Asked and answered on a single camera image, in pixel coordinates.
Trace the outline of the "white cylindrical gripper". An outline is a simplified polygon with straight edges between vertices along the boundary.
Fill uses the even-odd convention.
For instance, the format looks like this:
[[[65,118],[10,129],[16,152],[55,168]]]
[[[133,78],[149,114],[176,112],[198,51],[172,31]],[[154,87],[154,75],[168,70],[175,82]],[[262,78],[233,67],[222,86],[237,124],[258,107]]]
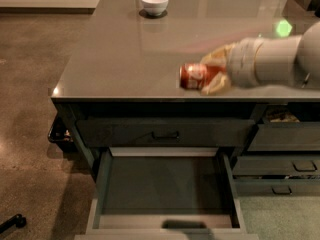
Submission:
[[[207,86],[202,88],[201,94],[216,95],[230,90],[232,84],[241,88],[258,86],[255,59],[262,44],[262,39],[245,38],[236,44],[223,45],[205,55],[200,60],[201,64],[219,67],[226,64],[228,75],[219,72]]]

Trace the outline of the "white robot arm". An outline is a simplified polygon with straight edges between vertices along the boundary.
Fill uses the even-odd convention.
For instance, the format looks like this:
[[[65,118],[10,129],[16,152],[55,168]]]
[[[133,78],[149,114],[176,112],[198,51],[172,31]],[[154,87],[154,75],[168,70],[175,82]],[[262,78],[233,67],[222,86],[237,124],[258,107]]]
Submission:
[[[201,64],[217,66],[217,73],[202,88],[203,95],[215,95],[232,87],[254,88],[282,85],[291,88],[319,88],[320,23],[302,35],[287,38],[245,38],[223,45],[205,55]]]

